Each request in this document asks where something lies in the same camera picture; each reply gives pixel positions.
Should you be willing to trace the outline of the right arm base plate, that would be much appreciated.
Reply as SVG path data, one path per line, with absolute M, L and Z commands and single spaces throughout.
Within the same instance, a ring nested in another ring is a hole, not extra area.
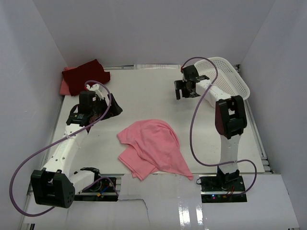
M 200 176 L 196 184 L 201 187 L 201 200 L 203 204 L 217 203 L 245 203 L 247 202 L 243 177 L 227 185 L 218 184 L 216 176 Z

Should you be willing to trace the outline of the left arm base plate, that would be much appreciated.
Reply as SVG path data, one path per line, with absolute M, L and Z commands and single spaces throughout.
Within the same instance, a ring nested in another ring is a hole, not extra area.
M 96 185 L 88 190 L 85 190 L 79 195 L 76 195 L 75 201 L 87 201 L 87 202 L 117 202 L 118 196 L 115 191 L 119 194 L 121 188 L 121 177 L 110 177 L 108 179 L 102 179 Z

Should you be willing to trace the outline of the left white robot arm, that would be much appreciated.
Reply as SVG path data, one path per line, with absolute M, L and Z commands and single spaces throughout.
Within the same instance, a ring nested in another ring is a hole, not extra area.
M 105 86 L 98 82 L 87 84 L 79 94 L 79 102 L 69 113 L 61 141 L 41 170 L 31 174 L 35 202 L 38 205 L 69 208 L 75 195 L 97 191 L 101 187 L 100 171 L 83 167 L 71 173 L 73 159 L 97 122 L 121 114 L 113 94 L 103 95 Z

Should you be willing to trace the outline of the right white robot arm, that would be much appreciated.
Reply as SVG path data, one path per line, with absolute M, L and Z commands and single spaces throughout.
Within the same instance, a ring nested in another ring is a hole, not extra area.
M 216 184 L 222 191 L 228 191 L 239 178 L 237 165 L 238 145 L 244 129 L 247 127 L 247 117 L 244 100 L 240 95 L 231 96 L 217 86 L 212 85 L 210 79 L 200 75 L 194 65 L 181 68 L 182 80 L 176 80 L 176 99 L 194 98 L 201 96 L 194 111 L 189 141 L 190 149 L 194 159 L 201 165 L 216 167 Z M 192 147 L 192 129 L 196 112 L 202 100 L 207 100 L 215 108 L 215 128 L 221 138 L 221 157 L 218 164 L 206 164 L 197 159 Z

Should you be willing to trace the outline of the pink t shirt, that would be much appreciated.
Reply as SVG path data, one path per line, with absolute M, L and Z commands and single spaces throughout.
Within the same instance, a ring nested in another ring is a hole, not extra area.
M 179 139 L 171 126 L 159 119 L 136 121 L 117 134 L 127 148 L 118 159 L 130 170 L 133 178 L 143 181 L 158 171 L 193 179 L 180 151 Z

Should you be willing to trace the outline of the white perforated plastic basket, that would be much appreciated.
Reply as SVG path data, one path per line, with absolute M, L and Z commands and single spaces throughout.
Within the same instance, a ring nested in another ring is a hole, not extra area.
M 248 99 L 250 96 L 249 87 L 231 63 L 222 57 L 210 57 L 209 60 L 218 70 L 218 77 L 214 82 L 214 85 L 229 95 L 240 95 L 243 100 Z M 200 75 L 205 75 L 210 80 L 213 80 L 216 77 L 216 70 L 209 61 L 199 60 L 194 64 L 194 66 Z

